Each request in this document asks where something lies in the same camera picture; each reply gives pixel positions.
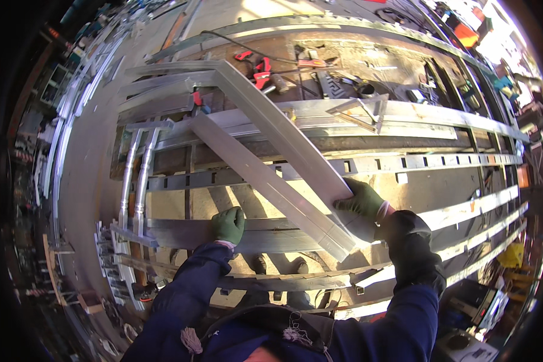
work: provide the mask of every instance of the metal pipe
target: metal pipe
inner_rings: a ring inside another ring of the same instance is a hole
[[[138,235],[143,236],[144,231],[144,219],[143,213],[145,211],[145,194],[147,191],[147,179],[149,178],[149,171],[151,170],[151,161],[153,160],[153,152],[155,145],[157,144],[157,138],[159,138],[159,129],[149,131],[147,136],[147,143],[145,146],[145,153],[143,154],[143,161],[141,162],[141,170],[139,172],[139,182],[137,184],[137,196],[135,197],[135,214],[132,219],[132,231]]]
[[[129,189],[131,186],[132,168],[137,157],[137,149],[139,143],[141,143],[142,129],[138,129],[132,134],[131,146],[129,147],[129,153],[127,154],[127,162],[125,163],[125,171],[123,176],[123,190],[121,192],[121,204],[119,209],[119,227],[127,228],[127,211],[129,209]]]

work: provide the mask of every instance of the shoe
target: shoe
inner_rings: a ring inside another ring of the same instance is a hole
[[[296,274],[308,274],[309,269],[305,260],[301,259],[296,264]]]
[[[266,260],[263,258],[263,255],[257,254],[253,257],[253,271],[256,274],[265,274],[268,268]]]

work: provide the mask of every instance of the glove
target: glove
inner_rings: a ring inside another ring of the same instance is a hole
[[[352,211],[363,216],[376,220],[378,210],[384,203],[384,200],[367,183],[356,181],[353,178],[344,178],[346,184],[354,196],[350,199],[334,201],[334,207],[337,210]]]
[[[245,224],[246,217],[239,206],[222,211],[211,218],[215,240],[224,240],[234,245],[239,244]]]

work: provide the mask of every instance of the green work glove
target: green work glove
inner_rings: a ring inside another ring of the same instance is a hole
[[[222,211],[211,218],[215,240],[239,244],[246,224],[246,217],[239,206]]]
[[[350,199],[334,201],[334,207],[337,210],[352,211],[372,220],[376,220],[378,209],[384,203],[384,200],[367,183],[356,181],[353,178],[344,178],[346,184],[354,196]]]

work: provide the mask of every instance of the wire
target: wire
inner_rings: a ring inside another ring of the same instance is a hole
[[[240,43],[240,42],[238,42],[238,41],[236,41],[236,40],[233,40],[233,39],[231,39],[231,38],[228,38],[228,37],[226,37],[226,36],[223,35],[223,34],[216,33],[216,32],[214,32],[214,31],[212,31],[212,30],[204,30],[204,31],[202,31],[201,33],[207,33],[207,34],[216,35],[216,36],[218,36],[219,38],[223,38],[223,39],[227,40],[228,42],[232,42],[232,43],[234,43],[234,44],[237,44],[237,45],[239,45],[239,46],[241,46],[241,47],[246,48],[247,50],[251,50],[253,53],[262,55],[262,56],[264,56],[264,57],[268,57],[269,59],[275,60],[275,61],[277,61],[277,62],[286,62],[286,63],[289,63],[289,64],[297,64],[297,61],[295,61],[295,60],[291,60],[291,59],[287,59],[287,58],[282,58],[282,57],[275,57],[275,56],[271,56],[271,55],[266,54],[266,53],[262,53],[262,52],[260,52],[259,50],[255,50],[255,49],[252,48],[252,47],[248,47],[248,46],[246,46],[246,45],[243,44],[243,43]]]

